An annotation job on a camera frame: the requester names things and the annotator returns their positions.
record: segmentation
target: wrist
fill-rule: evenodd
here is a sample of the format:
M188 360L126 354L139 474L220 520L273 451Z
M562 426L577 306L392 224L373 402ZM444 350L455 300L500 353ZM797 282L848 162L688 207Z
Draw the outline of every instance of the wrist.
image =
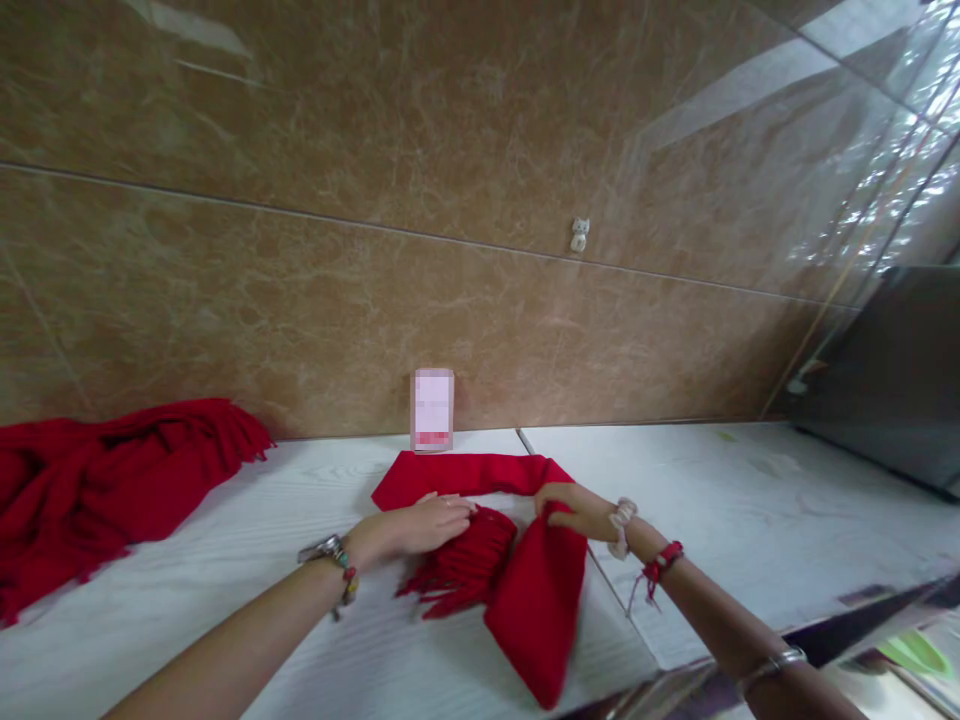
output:
M360 521L343 540L343 549L346 551L350 564L357 568L357 572L366 572L380 562L383 556L382 543L377 534L368 532L370 528Z
M652 562L667 546L667 539L646 520L634 517L624 528L630 551L642 563Z

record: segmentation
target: white table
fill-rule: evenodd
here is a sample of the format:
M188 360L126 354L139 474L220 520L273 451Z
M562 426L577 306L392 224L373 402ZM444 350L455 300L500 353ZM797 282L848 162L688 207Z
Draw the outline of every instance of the white table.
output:
M215 489L170 538L0 632L0 716L94 718L295 566L296 551L375 511L370 493L407 436L283 443ZM514 430L457 433L456 452L526 451ZM532 503L486 496L518 520ZM251 706L250 718L516 718L542 713L482 622L482 608L419 621L393 598L404 568L363 578ZM656 664L588 558L578 639L558 715L633 686Z
M960 568L960 508L786 424L524 428L533 452L640 513L780 632ZM626 606L640 563L597 561ZM663 670L707 656L660 591L632 619Z

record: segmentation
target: pink phone case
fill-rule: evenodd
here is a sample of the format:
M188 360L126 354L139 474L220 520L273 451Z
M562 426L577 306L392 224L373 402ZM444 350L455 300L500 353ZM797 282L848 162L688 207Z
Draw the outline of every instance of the pink phone case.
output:
M410 449L442 452L453 447L453 371L420 368L410 375Z

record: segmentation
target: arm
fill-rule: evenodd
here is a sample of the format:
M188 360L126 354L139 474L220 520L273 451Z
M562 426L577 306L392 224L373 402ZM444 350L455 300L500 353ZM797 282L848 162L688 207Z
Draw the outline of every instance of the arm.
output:
M412 507L373 515L344 549L361 577L392 554L429 552L469 526L473 504L436 493ZM308 562L197 640L128 695L110 720L238 718L313 627L339 602L346 582L334 561Z
M579 485L553 483L537 493L537 513L548 500L558 500L572 512L555 512L549 525L568 527L594 540L616 542L609 516L616 505ZM627 544L641 562L653 560L667 540L649 523L634 518L627 526ZM713 654L717 665L738 680L760 667L771 655L788 649L783 639L728 595L687 558L677 560L661 581L670 599ZM794 663L755 683L747 704L760 720L865 720L863 714L807 663Z

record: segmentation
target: tile seam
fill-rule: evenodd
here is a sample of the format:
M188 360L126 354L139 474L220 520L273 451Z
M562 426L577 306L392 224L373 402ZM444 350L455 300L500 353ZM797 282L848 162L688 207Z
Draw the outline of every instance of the tile seam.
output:
M320 220L323 222L334 223L338 225L344 225L347 227L357 227L365 230L375 230L384 233L396 233L399 235L405 235L408 237L417 237L423 238L426 240L433 240L437 242L448 242L456 245L464 245L466 247L475 247L486 250L497 250L500 252L513 253L516 255L523 255L526 257L534 257L542 260L555 260L558 262L571 263L575 265L586 265L589 267L599 267L605 268L607 270L616 270L624 273L634 274L634 275L643 275L645 277L658 278L661 280L674 280L677 282L686 282L692 283L694 285L703 285L706 287L719 288L722 290L730 290L733 292L743 292L750 295L759 295L762 297L774 298L778 300L790 300L792 302L802 303L805 305L820 306L823 304L821 300L812 300L810 298L797 297L795 295L784 295L781 293L770 292L768 290L758 290L756 288L747 288L740 285L731 285L727 283L715 282L712 280L701 280L698 278L685 277L683 275L671 275L669 273L661 273L653 270L641 270L639 268L623 267L621 265L614 265L612 263L604 263L596 260L584 260L580 258L571 258L563 255L553 255L551 253L539 252L535 250L525 250L522 248L508 247L504 245L494 245L491 243L480 242L478 240L466 240L464 238L455 238L448 235L441 235L439 233L430 233L423 232L419 230L409 230L406 228L394 227L392 225L380 225L378 223L367 222L363 220L349 220L347 218L337 217L335 215L325 215L322 213L310 212L307 210L294 210L291 208L283 208L275 205L268 205L266 203L255 202L252 200L232 200L229 198L219 197L215 195L205 195L201 193L194 193L187 190L174 190L172 188L167 188L159 185L151 185L149 183L140 183L132 182L128 180L113 180L111 178L104 178L97 175L89 175L87 173L75 172L72 170L57 170L53 168L47 168L40 165L29 165L26 163L11 162L8 160L0 160L0 169L11 170L14 172L24 172L28 174L35 175L46 175L50 177L63 178L66 180L76 180L81 182L89 182L96 185L104 185L107 187L119 187L128 190L141 190L143 192L152 192L159 195L166 195L168 197L176 197L184 200L191 200L194 202L206 202L216 205L227 205L229 207L237 207L245 210L256 210L261 212L269 212L277 215L285 215L289 217L297 217L305 220ZM847 310L856 310L857 308L852 305L841 305L838 303L833 303L833 307L838 307Z

